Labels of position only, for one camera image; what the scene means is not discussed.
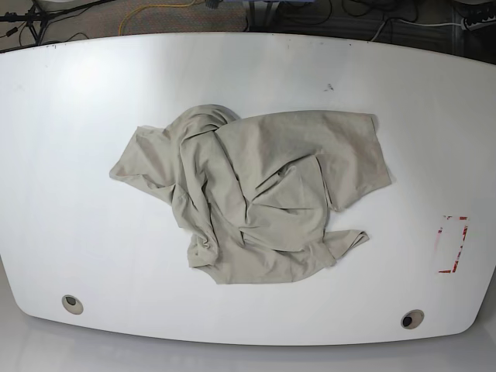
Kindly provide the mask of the red tape rectangle marking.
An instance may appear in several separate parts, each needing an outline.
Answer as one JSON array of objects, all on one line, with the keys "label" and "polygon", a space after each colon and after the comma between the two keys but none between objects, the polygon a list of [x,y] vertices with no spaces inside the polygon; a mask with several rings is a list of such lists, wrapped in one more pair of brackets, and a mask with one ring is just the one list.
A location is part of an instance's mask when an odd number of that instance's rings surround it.
[{"label": "red tape rectangle marking", "polygon": [[467,237],[466,216],[444,215],[435,244],[434,269],[437,274],[453,274],[460,262]]}]

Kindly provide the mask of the white power strip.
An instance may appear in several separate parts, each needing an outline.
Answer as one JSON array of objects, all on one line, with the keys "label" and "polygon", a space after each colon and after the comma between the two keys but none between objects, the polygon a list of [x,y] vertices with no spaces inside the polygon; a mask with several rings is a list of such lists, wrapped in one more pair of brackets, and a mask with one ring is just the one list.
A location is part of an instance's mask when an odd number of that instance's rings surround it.
[{"label": "white power strip", "polygon": [[477,15],[465,17],[462,21],[462,29],[471,32],[494,25],[495,25],[494,15],[485,16],[482,14],[477,14]]}]

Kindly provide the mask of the black tripod stand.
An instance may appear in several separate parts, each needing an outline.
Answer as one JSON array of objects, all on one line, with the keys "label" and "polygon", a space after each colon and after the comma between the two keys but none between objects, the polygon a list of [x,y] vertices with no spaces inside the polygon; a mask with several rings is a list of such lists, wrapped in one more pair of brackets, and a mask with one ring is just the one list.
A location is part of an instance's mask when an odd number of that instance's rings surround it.
[{"label": "black tripod stand", "polygon": [[34,39],[34,45],[39,46],[49,22],[61,16],[62,13],[62,11],[46,11],[39,1],[32,0],[32,5],[25,14],[19,15],[16,12],[6,12],[1,15],[1,22],[22,23],[30,31]]}]

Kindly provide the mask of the beige T-shirt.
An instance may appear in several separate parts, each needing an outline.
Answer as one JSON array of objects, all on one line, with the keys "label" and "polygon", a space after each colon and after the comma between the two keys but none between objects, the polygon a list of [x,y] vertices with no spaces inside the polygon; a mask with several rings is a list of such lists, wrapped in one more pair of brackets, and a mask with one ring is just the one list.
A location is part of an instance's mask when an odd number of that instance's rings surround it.
[{"label": "beige T-shirt", "polygon": [[139,127],[110,177],[166,202],[191,233],[190,267],[217,284],[304,280],[365,243],[332,212],[391,183],[374,120],[333,111],[241,119],[200,105]]}]

